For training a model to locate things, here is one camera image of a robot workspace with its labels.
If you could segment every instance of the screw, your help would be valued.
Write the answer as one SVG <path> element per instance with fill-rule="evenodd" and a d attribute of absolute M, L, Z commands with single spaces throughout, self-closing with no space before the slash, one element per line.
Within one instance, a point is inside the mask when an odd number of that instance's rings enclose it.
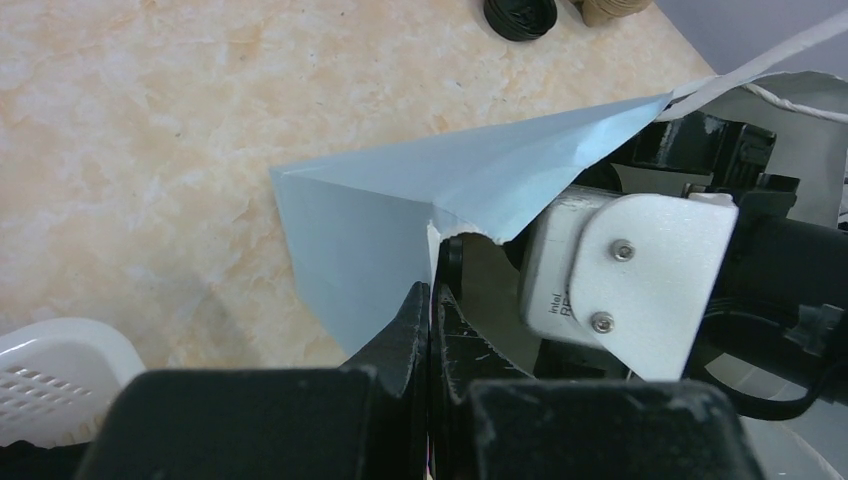
<path fill-rule="evenodd" d="M 619 262 L 629 262 L 636 255 L 636 247 L 627 240 L 616 240 L 612 242 L 610 252 Z"/>
<path fill-rule="evenodd" d="M 592 329 L 598 333 L 609 333 L 615 328 L 612 315 L 607 312 L 598 312 L 592 315 Z"/>

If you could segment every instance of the white cord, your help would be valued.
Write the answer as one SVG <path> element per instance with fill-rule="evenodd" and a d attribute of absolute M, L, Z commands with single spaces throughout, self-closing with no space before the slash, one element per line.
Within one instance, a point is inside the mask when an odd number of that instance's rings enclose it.
<path fill-rule="evenodd" d="M 780 98 L 777 95 L 769 92 L 765 88 L 759 85 L 754 85 L 753 83 L 742 85 L 742 88 L 762 98 L 767 103 L 781 110 L 786 110 L 787 112 L 800 113 L 802 115 L 807 115 L 813 118 L 820 118 L 822 120 L 829 120 L 831 122 L 843 123 L 845 125 L 848 125 L 848 114 L 829 112 L 827 110 L 819 110 L 818 108 L 808 107 L 805 105 L 797 105 L 790 102 L 789 100 Z"/>
<path fill-rule="evenodd" d="M 752 78 L 765 72 L 778 62 L 786 60 L 796 53 L 803 52 L 845 31 L 848 31 L 848 10 L 842 11 L 818 25 L 810 27 L 792 38 L 781 42 L 776 47 L 727 75 L 707 82 L 697 92 L 666 109 L 654 121 L 667 122 L 684 117 L 715 100 L 719 95 L 728 90 L 750 82 Z"/>

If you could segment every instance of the white mounting plate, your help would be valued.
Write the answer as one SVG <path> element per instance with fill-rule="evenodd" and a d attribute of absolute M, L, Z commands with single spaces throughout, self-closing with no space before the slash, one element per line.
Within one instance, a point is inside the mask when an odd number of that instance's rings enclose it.
<path fill-rule="evenodd" d="M 574 317 L 645 380 L 679 380 L 721 267 L 737 209 L 727 195 L 626 195 L 589 220 L 571 274 Z M 635 255 L 617 261 L 627 240 Z M 592 315 L 612 315 L 598 334 Z"/>

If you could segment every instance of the marble table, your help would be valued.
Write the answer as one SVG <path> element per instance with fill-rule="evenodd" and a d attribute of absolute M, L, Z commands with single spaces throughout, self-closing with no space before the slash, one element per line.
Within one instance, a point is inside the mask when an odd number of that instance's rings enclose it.
<path fill-rule="evenodd" d="M 79 316 L 148 367 L 340 363 L 270 166 L 712 73 L 656 7 L 589 29 L 558 6 L 514 44 L 481 0 L 4 1 L 0 334 Z"/>

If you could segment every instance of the metal screw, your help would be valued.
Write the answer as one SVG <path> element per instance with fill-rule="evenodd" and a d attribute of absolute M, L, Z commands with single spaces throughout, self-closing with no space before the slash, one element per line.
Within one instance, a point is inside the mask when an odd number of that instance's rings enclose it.
<path fill-rule="evenodd" d="M 612 242 L 610 252 L 619 262 L 629 262 L 636 255 L 636 247 L 627 240 L 616 240 Z"/>
<path fill-rule="evenodd" d="M 592 329 L 598 333 L 609 333 L 615 328 L 612 315 L 607 312 L 598 312 L 592 315 Z"/>

